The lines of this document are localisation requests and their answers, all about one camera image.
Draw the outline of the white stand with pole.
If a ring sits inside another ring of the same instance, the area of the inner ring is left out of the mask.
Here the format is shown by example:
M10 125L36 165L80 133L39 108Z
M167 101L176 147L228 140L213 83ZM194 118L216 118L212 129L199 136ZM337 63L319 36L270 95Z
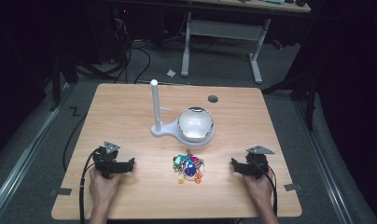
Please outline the white stand with pole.
M151 92L152 92L152 100L153 100L153 110L154 110L154 117L155 123L151 127L151 132L156 137L161 136L172 136L180 143L189 146L189 147L202 147L207 145L215 135L215 123L214 123L214 130L212 135L209 139L202 141L202 142L190 142L186 140L178 127L177 119L170 123L163 123L161 121L161 107L160 107L160 97L159 97L159 83L157 79L152 79L150 81Z

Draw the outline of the person's right hand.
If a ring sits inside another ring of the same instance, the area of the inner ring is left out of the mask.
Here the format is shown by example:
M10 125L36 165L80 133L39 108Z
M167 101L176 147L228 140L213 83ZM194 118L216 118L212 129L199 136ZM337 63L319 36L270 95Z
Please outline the person's right hand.
M259 179L256 179L253 176L244 175L243 179L255 205L271 204L272 183L266 175L263 175Z

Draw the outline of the person's left hand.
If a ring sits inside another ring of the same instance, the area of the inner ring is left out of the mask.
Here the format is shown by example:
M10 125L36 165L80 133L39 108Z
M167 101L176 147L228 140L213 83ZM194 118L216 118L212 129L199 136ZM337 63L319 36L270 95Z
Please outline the person's left hand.
M110 205L117 192L122 174L117 174L111 179L104 178L96 169L90 170L90 192L96 206Z

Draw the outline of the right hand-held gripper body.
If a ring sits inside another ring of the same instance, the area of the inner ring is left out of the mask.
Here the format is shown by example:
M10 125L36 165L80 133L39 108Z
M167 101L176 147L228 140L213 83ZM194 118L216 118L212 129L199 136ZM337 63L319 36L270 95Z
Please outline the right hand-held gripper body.
M249 166L249 175L260 179L269 172L267 154L273 155L274 151L263 146L251 147L247 150L246 162Z

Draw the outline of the metal floor rail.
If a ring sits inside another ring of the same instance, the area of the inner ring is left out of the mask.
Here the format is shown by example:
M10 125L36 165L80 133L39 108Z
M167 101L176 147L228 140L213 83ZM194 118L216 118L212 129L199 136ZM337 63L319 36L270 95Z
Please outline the metal floor rail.
M64 84L61 101L46 99L13 134L0 153L0 217L31 167L43 139L75 84Z
M310 141L310 145L314 154L315 164L325 185L328 197L332 203L338 220L341 224L353 224L351 214L345 204L340 188L337 186L334 176L328 167L327 161L325 160L325 157L321 151L321 147L319 146L315 138L314 132L309 129L306 123L305 112L302 103L293 102L292 104L299 116L300 123L302 124L303 129Z

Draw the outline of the white-legged background desk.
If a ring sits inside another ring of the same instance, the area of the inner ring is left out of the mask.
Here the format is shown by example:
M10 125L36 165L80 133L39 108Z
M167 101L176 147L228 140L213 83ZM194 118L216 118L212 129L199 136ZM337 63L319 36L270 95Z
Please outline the white-legged background desk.
M282 12L309 14L310 6L306 0L188 0L193 7L195 3L208 4L210 6L238 7L239 9L256 9L260 12ZM186 14L185 48L183 52L181 76L189 75L190 39L193 35L210 36L217 38L229 38L236 40L255 41L254 50L248 54L252 74L257 84L262 83L261 73L258 67L258 55L262 48L266 34L271 23L271 17L267 16L261 24L241 24L233 21L216 21L215 19L193 19L191 13Z

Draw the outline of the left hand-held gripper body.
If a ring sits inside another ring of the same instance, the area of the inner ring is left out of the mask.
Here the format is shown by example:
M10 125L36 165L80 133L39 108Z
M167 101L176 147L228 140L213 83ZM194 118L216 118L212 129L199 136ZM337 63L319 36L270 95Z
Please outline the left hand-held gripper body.
M104 145L94 150L93 161L95 168L104 178L111 179L116 174L117 164L116 158L119 154L120 146L104 141Z

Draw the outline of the shiny metal bowl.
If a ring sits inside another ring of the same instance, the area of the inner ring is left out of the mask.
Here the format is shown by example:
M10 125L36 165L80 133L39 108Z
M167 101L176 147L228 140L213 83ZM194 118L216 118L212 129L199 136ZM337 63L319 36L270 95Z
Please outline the shiny metal bowl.
M210 138L214 120L210 112L202 107L190 107L177 119L182 136L190 142L202 142Z

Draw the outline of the bunch of coloured key tags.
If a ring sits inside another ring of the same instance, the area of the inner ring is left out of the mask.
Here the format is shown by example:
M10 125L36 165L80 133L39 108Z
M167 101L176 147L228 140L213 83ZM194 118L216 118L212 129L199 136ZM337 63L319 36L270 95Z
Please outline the bunch of coloured key tags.
M173 169L177 173L177 182L179 184L183 184L185 181L201 184L205 172L205 164L203 159L195 156L188 149L185 154L178 154L173 158Z

